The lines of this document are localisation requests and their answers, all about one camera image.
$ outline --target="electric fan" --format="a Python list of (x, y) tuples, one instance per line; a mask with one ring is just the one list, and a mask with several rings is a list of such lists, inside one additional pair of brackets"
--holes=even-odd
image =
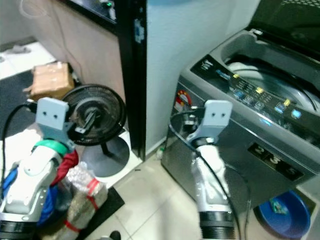
[(112, 89), (97, 85), (81, 85), (62, 99), (69, 104), (69, 121), (76, 128), (69, 138), (86, 146), (81, 160), (96, 177), (109, 177), (120, 172), (128, 163), (130, 150), (118, 136), (126, 121), (126, 107)]

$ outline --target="fan base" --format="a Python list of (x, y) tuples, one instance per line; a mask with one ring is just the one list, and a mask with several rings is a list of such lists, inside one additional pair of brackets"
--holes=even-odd
[(128, 163), (130, 149), (125, 140), (116, 136), (107, 143), (108, 154), (104, 154), (100, 145), (87, 146), (82, 154), (89, 170), (96, 177), (105, 178), (119, 173)]

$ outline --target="black mat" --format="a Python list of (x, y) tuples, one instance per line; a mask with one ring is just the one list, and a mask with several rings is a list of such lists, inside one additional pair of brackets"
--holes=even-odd
[[(10, 112), (27, 100), (26, 93), (22, 91), (29, 87), (32, 82), (33, 74), (30, 70), (0, 80), (0, 136)], [(28, 112), (26, 109), (19, 110), (10, 123), (7, 137), (22, 132), (35, 119), (35, 114)]]
[(108, 198), (105, 203), (96, 211), (95, 215), (89, 222), (89, 225), (80, 232), (76, 240), (84, 240), (89, 236), (97, 227), (99, 227), (105, 220), (111, 217), (119, 208), (125, 204), (124, 200), (113, 188), (109, 188)]

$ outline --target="black door frame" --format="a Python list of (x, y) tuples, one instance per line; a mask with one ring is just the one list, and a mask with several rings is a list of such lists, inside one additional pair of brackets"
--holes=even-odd
[(115, 11), (131, 149), (144, 161), (147, 117), (147, 0), (117, 1)]

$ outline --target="washing machine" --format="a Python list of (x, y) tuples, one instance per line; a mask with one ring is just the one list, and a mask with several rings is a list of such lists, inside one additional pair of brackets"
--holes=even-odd
[[(252, 207), (320, 173), (319, 40), (320, 1), (262, 0), (246, 29), (180, 74), (172, 114), (209, 99), (233, 104), (219, 152), (248, 179)], [(172, 122), (181, 133), (185, 117)], [(194, 198), (191, 161), (191, 151), (168, 131), (161, 163)], [(244, 182), (232, 170), (226, 178), (244, 211)]]

